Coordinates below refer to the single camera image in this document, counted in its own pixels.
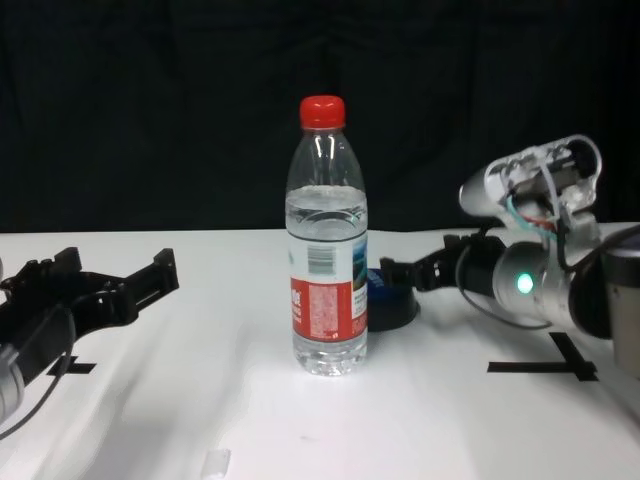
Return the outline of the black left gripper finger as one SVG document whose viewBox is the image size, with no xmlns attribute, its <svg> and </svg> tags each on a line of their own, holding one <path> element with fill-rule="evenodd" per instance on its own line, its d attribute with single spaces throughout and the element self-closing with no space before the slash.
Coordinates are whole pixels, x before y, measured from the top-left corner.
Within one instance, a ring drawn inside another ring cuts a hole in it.
<svg viewBox="0 0 640 480">
<path fill-rule="evenodd" d="M 1 289 L 9 293 L 31 290 L 61 289 L 81 271 L 77 248 L 65 248 L 52 259 L 29 260 L 12 277 L 1 281 Z"/>
<path fill-rule="evenodd" d="M 133 323 L 140 312 L 179 288 L 174 251 L 164 248 L 151 264 L 127 277 L 104 275 L 100 323 Z"/>
</svg>

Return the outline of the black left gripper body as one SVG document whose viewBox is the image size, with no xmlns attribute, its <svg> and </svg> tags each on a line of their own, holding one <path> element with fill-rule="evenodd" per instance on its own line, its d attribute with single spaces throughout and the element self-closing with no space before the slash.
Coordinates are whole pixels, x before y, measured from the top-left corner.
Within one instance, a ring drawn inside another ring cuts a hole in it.
<svg viewBox="0 0 640 480">
<path fill-rule="evenodd" d="M 87 319 L 107 300 L 120 282 L 113 277 L 81 273 L 66 278 L 44 276 L 1 282 L 7 299 L 1 304 L 1 345 L 17 351 L 16 365 L 26 385 L 62 356 L 74 344 L 70 328 L 83 334 L 89 328 L 75 320 Z"/>
</svg>

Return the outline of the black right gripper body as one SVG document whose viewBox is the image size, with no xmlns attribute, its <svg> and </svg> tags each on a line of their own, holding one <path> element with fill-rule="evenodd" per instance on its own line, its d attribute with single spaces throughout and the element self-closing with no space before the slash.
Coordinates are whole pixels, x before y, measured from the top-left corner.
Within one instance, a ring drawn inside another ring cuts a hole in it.
<svg viewBox="0 0 640 480">
<path fill-rule="evenodd" d="M 500 239 L 483 239 L 481 244 L 470 249 L 460 274 L 464 289 L 480 295 L 493 295 L 493 272 L 504 251 L 505 244 Z M 448 287 L 456 286 L 455 270 L 462 253 L 453 252 L 452 276 L 447 281 Z"/>
</svg>

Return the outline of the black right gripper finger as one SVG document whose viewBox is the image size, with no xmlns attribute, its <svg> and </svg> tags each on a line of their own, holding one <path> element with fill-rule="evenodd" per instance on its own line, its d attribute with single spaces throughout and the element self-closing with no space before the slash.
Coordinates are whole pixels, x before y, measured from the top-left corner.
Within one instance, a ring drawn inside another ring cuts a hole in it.
<svg viewBox="0 0 640 480">
<path fill-rule="evenodd" d="M 444 236 L 445 250 L 451 253 L 462 253 L 467 247 L 473 249 L 482 242 L 483 235 L 481 233 L 473 233 L 469 235 L 447 234 Z"/>
<path fill-rule="evenodd" d="M 431 291 L 441 287 L 439 263 L 443 250 L 433 252 L 414 262 L 398 262 L 389 257 L 380 259 L 384 283 L 391 288 L 415 288 Z"/>
</svg>

